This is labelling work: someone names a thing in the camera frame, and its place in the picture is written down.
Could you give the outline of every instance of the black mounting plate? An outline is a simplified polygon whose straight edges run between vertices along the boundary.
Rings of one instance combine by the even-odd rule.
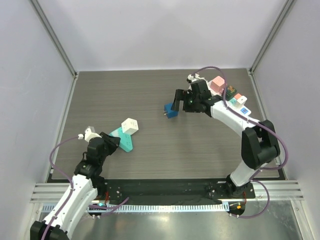
[[[119,204],[129,197],[128,205],[214,205],[231,197],[225,183],[217,179],[108,179],[106,180],[111,204]],[[256,197],[249,183],[245,191],[247,199]]]

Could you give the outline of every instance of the blue label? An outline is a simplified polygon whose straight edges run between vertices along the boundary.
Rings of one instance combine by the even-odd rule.
[[[243,114],[247,114],[249,111],[245,107],[240,110]]]

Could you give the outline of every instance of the wooden table surface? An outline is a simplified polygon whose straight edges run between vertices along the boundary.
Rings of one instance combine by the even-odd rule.
[[[204,113],[179,112],[167,119],[164,104],[176,89],[187,89],[192,70],[137,70],[80,72],[62,140],[83,133],[87,126],[110,133],[132,118],[139,131],[132,135],[133,151],[122,149],[107,157],[101,176],[109,179],[224,178],[241,161],[241,139],[230,128]],[[251,117],[262,119],[245,69],[226,69],[228,83],[248,100]],[[214,70],[201,75],[211,80]],[[73,140],[59,149],[56,165],[72,176],[87,150],[84,140]],[[263,171],[259,177],[278,177]],[[54,171],[53,179],[62,176]]]

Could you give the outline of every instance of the blue block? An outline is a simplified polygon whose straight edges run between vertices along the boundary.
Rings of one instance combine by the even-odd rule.
[[[241,110],[240,110],[243,114],[247,114],[249,111],[248,109],[246,109],[245,107],[243,107]]]
[[[122,127],[117,128],[116,130],[112,131],[110,134],[112,137],[119,137],[120,144],[119,147],[122,148],[127,153],[131,152],[134,149],[132,145],[132,139],[129,134],[122,132]]]
[[[171,119],[171,118],[178,116],[178,112],[172,111],[171,107],[172,107],[172,103],[168,103],[168,104],[164,105],[164,112],[166,113],[166,117],[168,119]]]

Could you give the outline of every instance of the pink cube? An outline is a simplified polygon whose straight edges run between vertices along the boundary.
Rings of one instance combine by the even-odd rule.
[[[224,89],[224,86],[225,86],[225,80],[222,77],[217,76],[211,81],[210,88],[216,93],[221,93]]]
[[[234,96],[234,98],[237,99],[237,100],[238,100],[239,98],[241,98],[241,97],[242,97],[242,95],[241,95],[240,93],[237,93],[237,94]]]

